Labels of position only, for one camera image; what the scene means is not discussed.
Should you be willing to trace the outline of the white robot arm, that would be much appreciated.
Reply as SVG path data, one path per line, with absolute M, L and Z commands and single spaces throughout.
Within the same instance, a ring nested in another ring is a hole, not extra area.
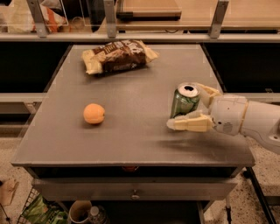
M 214 129 L 255 139 L 262 147 L 280 153 L 280 108 L 236 94 L 223 94 L 200 83 L 181 83 L 174 92 L 172 130 L 207 132 Z

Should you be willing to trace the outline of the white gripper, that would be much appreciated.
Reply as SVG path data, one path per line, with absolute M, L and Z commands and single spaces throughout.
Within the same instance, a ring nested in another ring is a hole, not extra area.
M 171 130 L 192 132 L 207 132 L 213 127 L 220 133 L 237 135 L 242 126 L 248 100 L 244 96 L 221 95 L 218 89 L 200 83 L 197 83 L 196 86 L 199 89 L 200 101 L 205 107 L 210 106 L 211 117 L 196 110 L 169 119 L 166 123 L 167 127 Z

